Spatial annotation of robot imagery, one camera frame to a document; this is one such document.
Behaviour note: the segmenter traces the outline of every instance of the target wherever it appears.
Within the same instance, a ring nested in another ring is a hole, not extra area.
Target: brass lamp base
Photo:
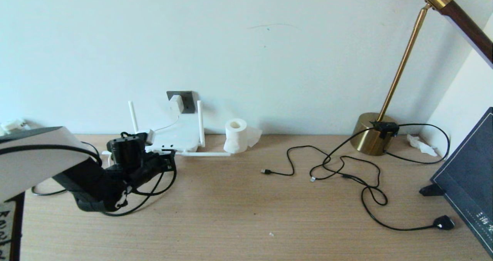
[[[368,112],[359,116],[358,122],[354,127],[353,135],[364,129],[373,127],[372,122],[377,121],[378,113]],[[391,117],[384,115],[384,122],[395,122]],[[353,147],[367,155],[379,156],[384,154],[384,150],[389,148],[392,141],[392,133],[385,133],[384,137],[380,138],[381,132],[375,129],[365,131],[351,140]]]

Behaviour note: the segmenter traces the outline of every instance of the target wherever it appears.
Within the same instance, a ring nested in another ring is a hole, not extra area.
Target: wall outlet
[[[173,97],[173,95],[181,96],[183,101],[183,112],[182,113],[195,113],[195,102],[193,101],[192,91],[169,91],[166,92],[168,95],[168,100]]]

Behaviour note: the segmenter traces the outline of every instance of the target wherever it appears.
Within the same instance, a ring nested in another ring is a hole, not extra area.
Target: desk surface
[[[104,150],[111,135],[80,135]],[[286,150],[315,145],[330,151],[346,136],[262,136],[255,147],[231,157],[176,156],[173,187],[125,217],[80,211],[70,194],[36,197],[26,192],[22,260],[489,260],[471,231],[442,197],[418,193],[438,165],[418,165],[391,156],[366,156],[345,145],[334,156],[374,161],[382,168],[381,189],[389,204],[367,202],[375,216],[395,227],[431,224],[441,215],[456,222],[452,231],[391,231],[379,226],[360,201],[362,186],[333,177],[310,182],[308,171],[322,161],[311,149],[292,151],[294,177],[264,175],[261,169],[289,172]],[[206,137],[205,151],[219,151],[225,136]],[[391,150],[433,160],[398,137]],[[341,164],[338,158],[333,167]],[[374,183],[375,169],[347,161],[344,172]],[[324,171],[316,171],[322,177]],[[163,178],[165,187],[170,175]],[[142,187],[151,189],[153,182]],[[40,192],[60,186],[47,180]],[[141,196],[131,195],[130,206]]]

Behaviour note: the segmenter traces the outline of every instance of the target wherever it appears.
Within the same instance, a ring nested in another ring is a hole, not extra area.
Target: desk lamp
[[[418,37],[419,30],[423,25],[424,18],[429,8],[433,8],[440,14],[446,16],[449,21],[458,26],[465,34],[470,45],[485,59],[493,68],[493,43],[486,34],[477,26],[476,23],[465,13],[464,10],[454,0],[424,0],[425,6],[421,8],[418,18],[414,23],[414,28],[409,38],[402,60],[392,82],[391,88],[382,106],[380,113],[363,113],[359,116],[353,134],[363,131],[360,135],[351,140],[353,147],[367,155],[383,155],[390,145],[392,138],[398,131],[396,121],[385,115],[387,107],[396,90],[399,79],[404,71],[414,42]]]

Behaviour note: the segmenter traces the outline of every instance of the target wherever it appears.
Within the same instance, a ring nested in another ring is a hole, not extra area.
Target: power adapter
[[[176,116],[181,115],[184,106],[183,106],[183,100],[181,99],[180,95],[173,95],[173,97],[171,97],[171,99],[169,100],[169,108],[171,108],[171,111],[174,113],[174,115]]]

